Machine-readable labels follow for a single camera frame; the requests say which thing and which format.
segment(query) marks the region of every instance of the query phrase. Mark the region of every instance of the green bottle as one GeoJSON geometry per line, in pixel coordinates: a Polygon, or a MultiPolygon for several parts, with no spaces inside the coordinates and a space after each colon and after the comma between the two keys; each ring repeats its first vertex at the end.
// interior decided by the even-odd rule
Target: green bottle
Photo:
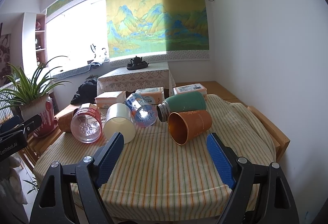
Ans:
{"type": "Polygon", "coordinates": [[[206,109],[206,103],[200,92],[194,91],[174,95],[157,105],[158,118],[161,122],[167,121],[172,112],[186,112],[206,109]]]}

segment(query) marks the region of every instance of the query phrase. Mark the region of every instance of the brown paper cup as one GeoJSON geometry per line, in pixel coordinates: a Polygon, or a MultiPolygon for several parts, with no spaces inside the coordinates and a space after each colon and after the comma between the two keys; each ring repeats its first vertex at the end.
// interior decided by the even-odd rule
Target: brown paper cup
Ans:
{"type": "Polygon", "coordinates": [[[71,112],[66,113],[58,119],[58,127],[62,132],[72,132],[71,131],[71,121],[74,114],[78,109],[72,110],[71,112]]]}
{"type": "Polygon", "coordinates": [[[212,126],[211,115],[206,110],[173,112],[168,118],[172,139],[184,145],[212,126]]]}

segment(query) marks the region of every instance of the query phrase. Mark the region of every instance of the mountain painting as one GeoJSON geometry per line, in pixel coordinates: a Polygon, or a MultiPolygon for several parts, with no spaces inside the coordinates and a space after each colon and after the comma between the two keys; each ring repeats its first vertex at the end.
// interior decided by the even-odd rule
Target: mountain painting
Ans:
{"type": "Polygon", "coordinates": [[[106,0],[111,58],[208,50],[205,0],[106,0]]]}

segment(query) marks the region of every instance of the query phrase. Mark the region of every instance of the white cup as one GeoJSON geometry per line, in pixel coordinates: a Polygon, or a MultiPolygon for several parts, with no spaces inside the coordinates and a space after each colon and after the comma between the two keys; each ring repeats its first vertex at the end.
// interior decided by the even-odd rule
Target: white cup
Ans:
{"type": "Polygon", "coordinates": [[[107,140],[111,139],[114,133],[120,132],[124,137],[124,144],[132,141],[136,135],[136,128],[129,107],[122,103],[111,105],[103,130],[107,140]]]}

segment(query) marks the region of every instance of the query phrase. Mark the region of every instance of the red and white flower pot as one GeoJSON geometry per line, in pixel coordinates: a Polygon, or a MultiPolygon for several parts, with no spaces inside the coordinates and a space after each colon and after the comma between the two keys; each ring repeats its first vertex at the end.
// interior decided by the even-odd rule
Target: red and white flower pot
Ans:
{"type": "Polygon", "coordinates": [[[22,105],[20,109],[24,121],[32,118],[36,114],[41,116],[42,124],[34,131],[35,137],[45,137],[57,128],[58,120],[55,119],[54,107],[48,93],[27,105],[22,105]]]}

